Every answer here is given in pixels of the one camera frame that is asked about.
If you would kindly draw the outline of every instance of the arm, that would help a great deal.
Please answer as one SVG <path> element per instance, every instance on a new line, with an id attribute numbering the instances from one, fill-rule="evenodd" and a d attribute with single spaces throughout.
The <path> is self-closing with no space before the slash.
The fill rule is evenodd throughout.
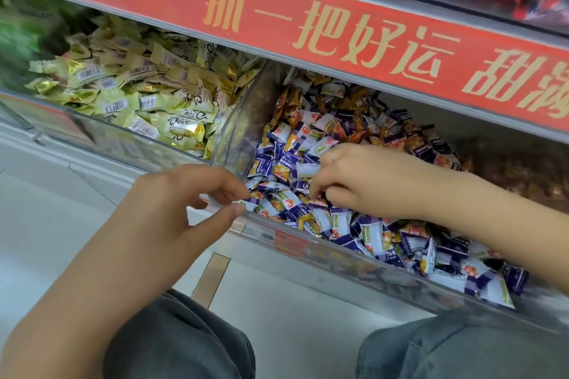
<path id="1" fill-rule="evenodd" d="M 195 227 L 199 194 L 230 204 Z M 249 197 L 223 168 L 183 165 L 140 177 L 109 220 L 11 333 L 1 379 L 79 379 L 100 372 L 106 347 L 135 313 L 169 289 L 245 211 Z"/>
<path id="2" fill-rule="evenodd" d="M 569 215 L 473 174 L 378 146 L 343 144 L 322 158 L 312 197 L 397 219 L 427 220 L 478 240 L 569 294 Z"/>

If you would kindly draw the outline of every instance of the red banner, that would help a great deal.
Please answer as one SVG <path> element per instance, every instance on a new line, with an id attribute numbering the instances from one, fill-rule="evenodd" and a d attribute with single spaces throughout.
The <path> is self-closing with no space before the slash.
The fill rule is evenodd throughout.
<path id="1" fill-rule="evenodd" d="M 357 0 L 90 0 L 569 131 L 569 53 Z"/>

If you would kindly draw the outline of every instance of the floor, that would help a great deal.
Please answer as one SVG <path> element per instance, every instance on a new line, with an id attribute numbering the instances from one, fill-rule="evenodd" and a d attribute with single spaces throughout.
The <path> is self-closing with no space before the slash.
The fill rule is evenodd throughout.
<path id="1" fill-rule="evenodd" d="M 0 347 L 107 216 L 0 174 Z M 175 288 L 191 295 L 205 252 Z M 259 378 L 353 377 L 361 341 L 397 324 L 361 307 L 230 261 L 211 311 L 243 330 Z"/>

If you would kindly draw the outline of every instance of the metal shelf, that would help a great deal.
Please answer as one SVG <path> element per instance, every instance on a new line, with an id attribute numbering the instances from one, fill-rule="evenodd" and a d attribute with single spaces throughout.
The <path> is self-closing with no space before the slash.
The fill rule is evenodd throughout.
<path id="1" fill-rule="evenodd" d="M 425 0 L 70 1 L 569 144 L 561 35 Z"/>

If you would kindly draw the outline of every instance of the jeans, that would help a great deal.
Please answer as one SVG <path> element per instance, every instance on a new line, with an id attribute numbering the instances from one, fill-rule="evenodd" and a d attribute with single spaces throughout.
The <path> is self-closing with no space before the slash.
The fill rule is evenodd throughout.
<path id="1" fill-rule="evenodd" d="M 560 379 L 569 372 L 567 341 L 508 318 L 454 311 L 372 333 L 359 349 L 356 377 Z M 255 355 L 244 333 L 169 290 L 118 331 L 103 377 L 251 379 Z"/>

